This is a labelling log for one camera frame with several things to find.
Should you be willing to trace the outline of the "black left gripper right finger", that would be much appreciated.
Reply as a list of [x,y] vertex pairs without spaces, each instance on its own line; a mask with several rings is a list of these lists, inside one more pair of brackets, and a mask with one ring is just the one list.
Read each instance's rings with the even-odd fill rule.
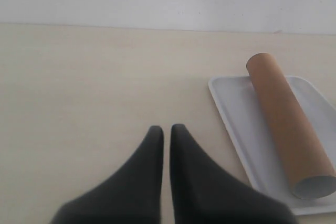
[[170,140],[175,223],[297,223],[290,209],[240,182],[198,145],[183,124]]

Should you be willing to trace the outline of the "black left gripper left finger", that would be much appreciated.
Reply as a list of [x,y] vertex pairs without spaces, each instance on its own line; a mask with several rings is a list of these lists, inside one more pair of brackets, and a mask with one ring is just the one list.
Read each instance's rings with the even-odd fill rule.
[[163,130],[151,126],[111,177],[65,203],[51,223],[160,223],[163,151]]

